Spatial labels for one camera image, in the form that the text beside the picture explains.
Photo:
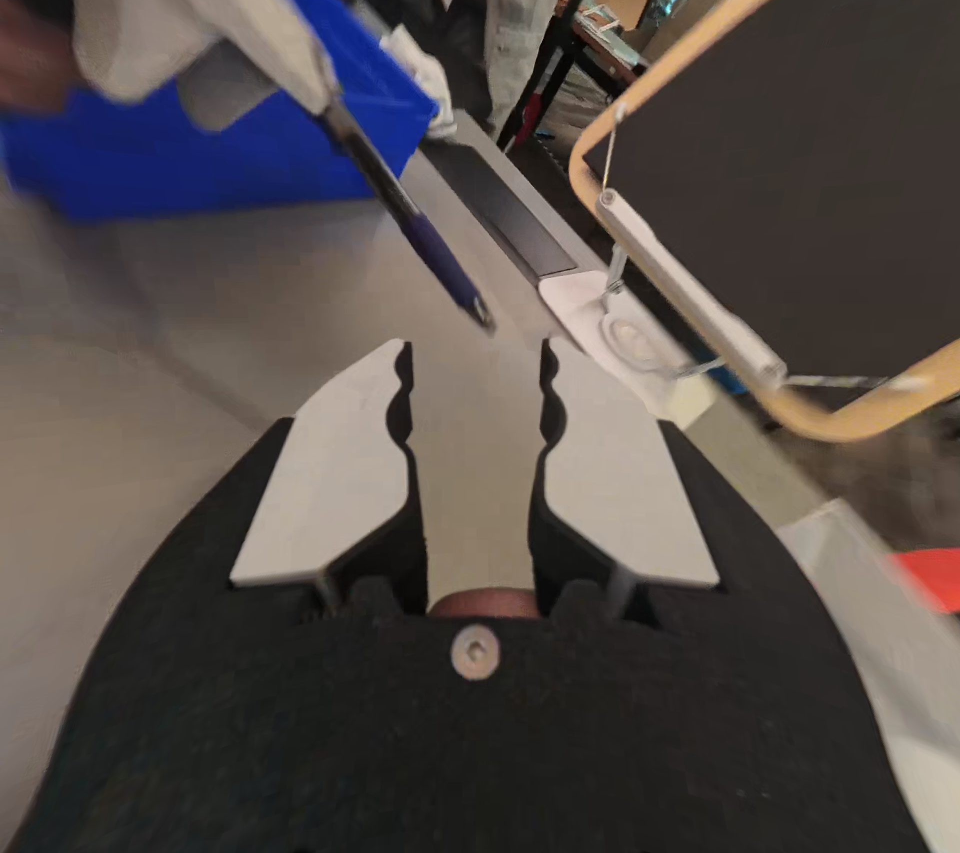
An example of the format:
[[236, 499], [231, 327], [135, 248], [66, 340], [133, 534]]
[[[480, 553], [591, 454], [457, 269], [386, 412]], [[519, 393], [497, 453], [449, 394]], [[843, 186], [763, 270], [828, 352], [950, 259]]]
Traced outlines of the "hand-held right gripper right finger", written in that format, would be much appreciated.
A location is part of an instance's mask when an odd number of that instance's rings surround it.
[[650, 586], [721, 583], [664, 430], [642, 398], [558, 337], [541, 344], [529, 513], [534, 595], [547, 616], [566, 586], [596, 584], [612, 617], [652, 617]]

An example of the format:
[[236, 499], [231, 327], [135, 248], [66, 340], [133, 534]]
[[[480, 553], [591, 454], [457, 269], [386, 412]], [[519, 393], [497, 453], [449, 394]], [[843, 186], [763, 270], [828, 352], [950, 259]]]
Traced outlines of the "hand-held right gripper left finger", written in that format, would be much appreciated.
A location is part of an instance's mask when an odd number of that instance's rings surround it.
[[295, 413], [229, 575], [236, 588], [306, 585], [326, 612], [383, 578], [403, 612], [427, 601], [412, 432], [413, 347], [392, 339]]

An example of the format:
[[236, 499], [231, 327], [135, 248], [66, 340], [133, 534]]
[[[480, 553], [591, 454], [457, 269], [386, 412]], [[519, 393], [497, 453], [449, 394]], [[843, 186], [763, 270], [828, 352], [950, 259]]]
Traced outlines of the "blue plastic bin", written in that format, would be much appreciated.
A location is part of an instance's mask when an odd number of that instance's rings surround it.
[[[342, 0], [293, 0], [317, 32], [339, 99], [395, 176], [436, 105]], [[174, 80], [135, 104], [75, 91], [53, 115], [2, 112], [10, 185], [75, 221], [365, 198], [370, 185], [324, 127], [270, 81], [224, 129], [187, 115]]]

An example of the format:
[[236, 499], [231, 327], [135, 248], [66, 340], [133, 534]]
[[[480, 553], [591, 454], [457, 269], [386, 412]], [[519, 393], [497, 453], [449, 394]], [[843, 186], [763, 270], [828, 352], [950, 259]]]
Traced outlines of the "blue and black pen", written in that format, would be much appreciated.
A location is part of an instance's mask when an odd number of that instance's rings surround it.
[[314, 122], [323, 127], [364, 176], [374, 195], [390, 214], [417, 258], [437, 279], [456, 306], [481, 329], [491, 334], [496, 321], [479, 289], [450, 247], [402, 187], [340, 98], [330, 101]]

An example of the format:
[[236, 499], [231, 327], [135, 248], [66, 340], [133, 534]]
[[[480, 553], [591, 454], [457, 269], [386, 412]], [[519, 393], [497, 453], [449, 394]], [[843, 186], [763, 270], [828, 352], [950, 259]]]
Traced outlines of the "grey desk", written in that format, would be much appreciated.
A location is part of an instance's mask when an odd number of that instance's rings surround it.
[[[134, 221], [134, 270], [108, 231], [65, 265], [101, 281], [14, 338], [53, 361], [56, 396], [107, 365], [164, 374], [259, 431], [387, 329], [426, 347], [414, 400], [419, 480], [449, 533], [515, 523], [541, 411], [534, 288], [494, 270], [488, 336], [431, 281], [380, 211], [278, 208]], [[301, 585], [229, 585], [282, 451], [270, 424], [138, 572], [94, 645], [9, 851], [828, 851], [834, 748], [815, 720], [825, 655], [846, 651], [775, 535], [702, 452], [668, 451], [720, 586], [644, 587], [637, 619], [603, 616], [580, 581], [544, 619], [492, 625], [492, 677], [457, 673], [462, 622], [401, 612], [385, 572], [330, 614]]]

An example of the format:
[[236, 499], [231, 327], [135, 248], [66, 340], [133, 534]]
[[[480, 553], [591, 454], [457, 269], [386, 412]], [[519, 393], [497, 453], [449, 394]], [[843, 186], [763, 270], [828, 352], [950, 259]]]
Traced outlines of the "person's left hand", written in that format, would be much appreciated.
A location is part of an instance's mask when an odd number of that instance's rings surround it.
[[61, 112], [79, 83], [73, 54], [65, 31], [20, 0], [1, 0], [2, 112]]

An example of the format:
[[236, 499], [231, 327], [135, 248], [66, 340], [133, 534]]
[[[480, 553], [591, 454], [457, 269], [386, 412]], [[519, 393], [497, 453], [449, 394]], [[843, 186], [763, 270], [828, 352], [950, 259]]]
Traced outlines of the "white crumpled glove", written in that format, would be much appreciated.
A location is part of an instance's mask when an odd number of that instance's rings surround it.
[[440, 61], [423, 50], [402, 24], [385, 33], [379, 40], [379, 47], [435, 103], [437, 109], [427, 127], [426, 139], [451, 141], [457, 132], [457, 120], [449, 80]]

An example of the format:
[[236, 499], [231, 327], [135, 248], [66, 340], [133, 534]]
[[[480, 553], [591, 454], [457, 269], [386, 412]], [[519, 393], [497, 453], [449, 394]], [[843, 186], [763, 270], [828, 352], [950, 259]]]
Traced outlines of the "white bar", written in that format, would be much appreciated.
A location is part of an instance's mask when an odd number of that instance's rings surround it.
[[598, 220], [626, 258], [745, 385], [762, 391], [777, 391], [786, 385], [786, 363], [696, 279], [616, 190], [602, 189], [594, 207]]

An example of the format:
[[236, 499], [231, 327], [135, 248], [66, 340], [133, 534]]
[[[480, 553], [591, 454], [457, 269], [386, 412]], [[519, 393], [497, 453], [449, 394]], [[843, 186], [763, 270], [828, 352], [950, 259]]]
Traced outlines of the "black mat on table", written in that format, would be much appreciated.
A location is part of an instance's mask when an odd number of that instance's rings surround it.
[[472, 147], [425, 141], [421, 153], [529, 283], [577, 263]]

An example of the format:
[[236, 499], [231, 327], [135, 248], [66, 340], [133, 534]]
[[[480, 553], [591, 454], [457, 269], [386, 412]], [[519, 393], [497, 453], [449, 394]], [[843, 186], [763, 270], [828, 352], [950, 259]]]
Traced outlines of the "small red box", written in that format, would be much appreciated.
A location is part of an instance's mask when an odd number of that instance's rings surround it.
[[929, 608], [959, 617], [959, 547], [917, 548], [894, 553], [892, 559]]

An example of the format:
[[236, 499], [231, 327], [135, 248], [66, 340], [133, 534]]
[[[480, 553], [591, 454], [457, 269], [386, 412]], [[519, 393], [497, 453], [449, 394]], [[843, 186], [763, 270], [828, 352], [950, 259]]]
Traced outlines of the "black board with wooden rim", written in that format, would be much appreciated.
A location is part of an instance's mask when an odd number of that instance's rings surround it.
[[720, 357], [799, 436], [958, 398], [958, 31], [958, 0], [723, 0], [571, 153], [786, 363]]

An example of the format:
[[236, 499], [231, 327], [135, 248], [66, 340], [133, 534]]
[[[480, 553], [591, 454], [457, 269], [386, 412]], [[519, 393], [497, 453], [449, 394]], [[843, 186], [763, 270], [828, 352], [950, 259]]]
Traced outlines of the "wooden table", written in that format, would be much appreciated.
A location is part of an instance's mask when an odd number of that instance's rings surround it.
[[620, 34], [621, 22], [605, 3], [580, 5], [560, 34], [560, 59], [615, 99], [648, 69], [647, 61]]

